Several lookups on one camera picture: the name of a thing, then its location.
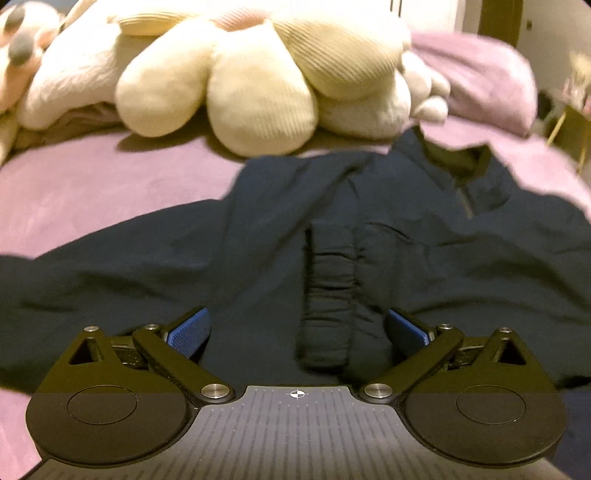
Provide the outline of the dark navy jacket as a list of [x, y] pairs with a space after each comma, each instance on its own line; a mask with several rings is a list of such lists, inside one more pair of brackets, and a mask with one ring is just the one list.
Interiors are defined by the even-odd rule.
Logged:
[[202, 366], [235, 388], [377, 378], [393, 308], [475, 336], [509, 326], [557, 384], [585, 385], [590, 225], [487, 146], [449, 151], [419, 128], [387, 154], [252, 159], [221, 200], [3, 257], [1, 381], [36, 389], [85, 326], [196, 307], [212, 318]]

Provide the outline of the yellow legged side table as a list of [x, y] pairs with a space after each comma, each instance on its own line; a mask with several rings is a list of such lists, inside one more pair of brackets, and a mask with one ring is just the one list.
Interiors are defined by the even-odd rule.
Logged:
[[566, 104], [546, 144], [564, 150], [575, 161], [576, 173], [581, 175], [590, 154], [590, 116]]

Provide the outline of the white plush bear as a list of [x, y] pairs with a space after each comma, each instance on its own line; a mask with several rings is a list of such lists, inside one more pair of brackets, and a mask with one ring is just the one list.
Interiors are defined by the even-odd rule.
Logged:
[[449, 114], [449, 80], [411, 50], [402, 54], [399, 70], [411, 95], [410, 117], [419, 121], [444, 122]]

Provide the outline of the purple rolled blanket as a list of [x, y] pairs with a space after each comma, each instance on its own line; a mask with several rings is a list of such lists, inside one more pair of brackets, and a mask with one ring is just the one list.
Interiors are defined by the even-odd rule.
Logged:
[[528, 60], [509, 44], [471, 33], [414, 33], [412, 50], [451, 84], [454, 116], [527, 137], [537, 115]]

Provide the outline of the cream yellow plush toy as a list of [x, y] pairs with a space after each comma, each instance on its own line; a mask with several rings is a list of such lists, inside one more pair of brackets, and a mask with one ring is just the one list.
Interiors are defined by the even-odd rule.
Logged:
[[16, 117], [43, 131], [70, 111], [110, 103], [129, 130], [155, 138], [204, 109], [232, 153], [286, 154], [314, 135], [318, 97], [374, 94], [394, 79], [409, 43], [388, 13], [99, 1], [45, 51]]

